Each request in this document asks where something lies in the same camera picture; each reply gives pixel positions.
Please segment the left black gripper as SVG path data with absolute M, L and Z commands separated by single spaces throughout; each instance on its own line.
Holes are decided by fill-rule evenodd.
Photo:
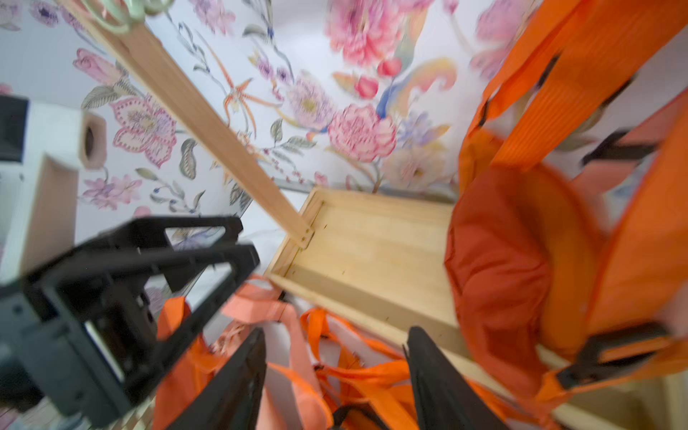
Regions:
M 49 399 L 105 426 L 140 404 L 259 266 L 242 230 L 235 216 L 139 218 L 2 288 L 2 407 Z M 143 293 L 159 275 L 192 311 L 167 340 Z

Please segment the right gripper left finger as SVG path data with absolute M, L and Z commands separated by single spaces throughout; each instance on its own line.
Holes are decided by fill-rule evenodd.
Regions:
M 257 328 L 168 427 L 174 430 L 255 429 L 266 369 L 265 336 Z

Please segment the orange sling bag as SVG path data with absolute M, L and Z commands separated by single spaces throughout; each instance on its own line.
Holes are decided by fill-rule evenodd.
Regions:
M 334 319 L 334 315 L 322 309 L 311 309 L 299 317 L 315 364 L 315 376 L 333 414 L 333 426 L 328 429 L 421 429 L 406 350 L 395 351 L 378 340 L 361 335 L 345 320 L 338 320 L 347 334 L 386 356 L 385 362 L 367 367 L 331 329 Z M 532 426 L 537 423 L 510 401 L 478 383 L 465 380 L 505 422 L 505 429 L 516 423 Z
M 687 367 L 687 105 L 604 195 L 545 159 L 687 23 L 684 1 L 545 1 L 485 88 L 444 258 L 473 359 L 546 429 L 573 395 Z

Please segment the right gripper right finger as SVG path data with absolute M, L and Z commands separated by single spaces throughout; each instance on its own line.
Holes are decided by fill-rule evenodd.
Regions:
M 423 328 L 413 326 L 408 334 L 406 355 L 421 429 L 507 428 Z

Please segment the rust orange bag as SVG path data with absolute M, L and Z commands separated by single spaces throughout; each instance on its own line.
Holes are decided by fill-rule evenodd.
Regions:
M 183 297 L 168 300 L 159 316 L 158 339 L 167 340 L 191 313 Z M 202 335 L 197 336 L 156 391 L 152 428 L 163 430 L 171 425 L 228 360 L 214 354 Z

